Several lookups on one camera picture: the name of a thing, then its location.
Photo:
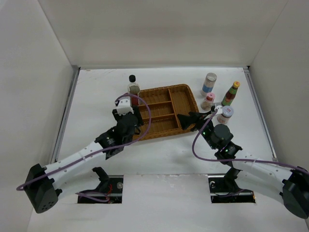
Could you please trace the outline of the tall glass red-label bottle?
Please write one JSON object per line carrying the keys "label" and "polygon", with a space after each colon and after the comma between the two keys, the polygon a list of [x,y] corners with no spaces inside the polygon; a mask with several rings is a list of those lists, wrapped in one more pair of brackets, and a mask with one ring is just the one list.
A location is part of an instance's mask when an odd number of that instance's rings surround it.
{"label": "tall glass red-label bottle", "polygon": [[[140,93],[140,86],[136,83],[136,77],[135,75],[129,76],[129,85],[127,87],[127,91],[129,94],[138,96]],[[138,106],[139,105],[139,99],[135,97],[131,97],[131,105]]]}

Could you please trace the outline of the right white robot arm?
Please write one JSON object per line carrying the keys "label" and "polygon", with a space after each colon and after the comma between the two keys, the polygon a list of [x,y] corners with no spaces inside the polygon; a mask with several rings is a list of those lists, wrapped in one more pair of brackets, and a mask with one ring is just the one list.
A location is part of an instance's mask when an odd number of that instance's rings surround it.
{"label": "right white robot arm", "polygon": [[213,125],[215,112],[188,115],[178,114],[183,130],[193,126],[211,149],[215,149],[215,162],[230,167],[224,176],[227,190],[242,189],[258,192],[285,206],[293,215],[309,217],[309,173],[302,167],[276,161],[261,160],[232,142],[233,134],[227,125]]}

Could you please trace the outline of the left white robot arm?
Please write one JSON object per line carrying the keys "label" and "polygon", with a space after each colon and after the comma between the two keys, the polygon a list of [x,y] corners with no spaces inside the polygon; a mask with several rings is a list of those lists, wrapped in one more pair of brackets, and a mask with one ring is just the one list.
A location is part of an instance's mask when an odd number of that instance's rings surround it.
{"label": "left white robot arm", "polygon": [[21,189],[36,213],[51,209],[61,198],[71,194],[84,196],[88,191],[107,190],[109,176],[99,165],[132,144],[143,126],[137,106],[119,107],[112,112],[116,126],[98,136],[88,146],[69,157],[42,167],[32,166]]}

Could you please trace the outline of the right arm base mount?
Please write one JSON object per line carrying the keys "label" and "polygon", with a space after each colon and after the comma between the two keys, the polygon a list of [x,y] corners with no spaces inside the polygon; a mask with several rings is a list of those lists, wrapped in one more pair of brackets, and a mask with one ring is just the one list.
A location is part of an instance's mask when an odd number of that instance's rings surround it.
{"label": "right arm base mount", "polygon": [[225,174],[208,175],[212,203],[255,203],[254,192],[241,189],[236,184],[239,172],[230,168]]}

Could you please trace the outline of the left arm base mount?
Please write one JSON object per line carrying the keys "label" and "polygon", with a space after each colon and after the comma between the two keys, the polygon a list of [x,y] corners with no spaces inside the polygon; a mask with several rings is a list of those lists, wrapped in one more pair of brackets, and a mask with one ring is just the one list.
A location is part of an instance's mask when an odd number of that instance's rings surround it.
{"label": "left arm base mount", "polygon": [[93,189],[83,190],[87,195],[78,196],[78,204],[120,204],[123,199],[124,176],[108,175],[101,167],[93,168],[91,174],[95,174],[95,180],[99,183]]}

